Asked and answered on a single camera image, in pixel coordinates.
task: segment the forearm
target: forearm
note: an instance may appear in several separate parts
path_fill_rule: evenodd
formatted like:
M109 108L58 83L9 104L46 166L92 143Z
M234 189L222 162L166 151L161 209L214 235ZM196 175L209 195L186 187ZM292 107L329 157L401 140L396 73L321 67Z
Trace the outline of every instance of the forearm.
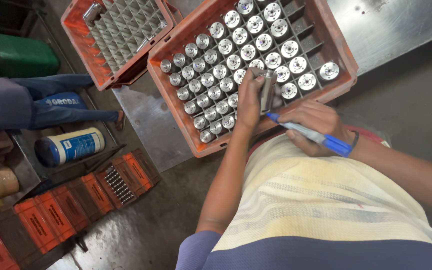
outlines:
M242 194L250 137L250 132L235 127L204 200L196 232L209 230L223 234L236 214Z
M432 207L432 163L360 137L349 156L369 165L402 187L417 201Z

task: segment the hand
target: hand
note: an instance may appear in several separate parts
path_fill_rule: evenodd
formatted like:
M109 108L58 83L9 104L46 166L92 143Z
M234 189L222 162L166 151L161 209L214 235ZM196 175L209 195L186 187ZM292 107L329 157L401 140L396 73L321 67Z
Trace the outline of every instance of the hand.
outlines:
M262 70L250 67L244 75L237 95L237 121L235 129L252 133L258 125L261 113L259 91L265 82Z
M334 109L314 100L303 101L294 111L280 116L278 121L281 123L301 124L321 134L329 134L348 144L351 144L354 139L354 133L344 128ZM310 157L336 156L333 151L308 140L295 130L286 131L286 135L294 145Z

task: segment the concrete floor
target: concrete floor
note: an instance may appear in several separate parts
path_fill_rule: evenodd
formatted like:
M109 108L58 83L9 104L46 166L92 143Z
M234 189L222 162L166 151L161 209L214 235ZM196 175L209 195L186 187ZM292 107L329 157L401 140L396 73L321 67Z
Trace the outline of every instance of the concrete floor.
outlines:
M201 1L169 2L185 16ZM84 73L84 66L59 25L59 17L69 3L49 1L47 19L77 72ZM47 39L44 32L37 25L34 37ZM70 72L64 65L61 71ZM98 92L93 87L90 95L99 109L119 109L111 91ZM388 134L396 150L432 162L432 42L360 76L352 90L338 99L338 110ZM84 124L91 125L102 129L100 122ZM124 132L115 134L120 143L128 144L125 152L142 148L129 123ZM163 180L140 200L109 213L88 229L87 253L76 247L50 269L173 269L180 243L195 231L203 200L223 155L224 151L220 151L204 158L194 157L161 173ZM432 225L432 210L427 212Z

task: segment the green plastic jug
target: green plastic jug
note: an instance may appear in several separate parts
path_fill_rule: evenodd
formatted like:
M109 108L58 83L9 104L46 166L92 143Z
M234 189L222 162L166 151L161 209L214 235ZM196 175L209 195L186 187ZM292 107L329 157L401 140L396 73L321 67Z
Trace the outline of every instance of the green plastic jug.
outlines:
M60 61L39 40L0 34L0 77L34 78L56 75Z

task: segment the black wristband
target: black wristband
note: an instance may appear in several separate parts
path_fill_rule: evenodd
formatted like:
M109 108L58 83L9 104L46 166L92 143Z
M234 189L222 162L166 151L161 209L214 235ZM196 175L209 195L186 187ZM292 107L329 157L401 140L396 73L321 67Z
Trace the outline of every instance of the black wristband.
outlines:
M357 132L356 130L351 130L351 132L354 132L354 140L353 143L351 144L351 149L354 149L356 147L356 144L358 143L358 139L360 138L360 133Z

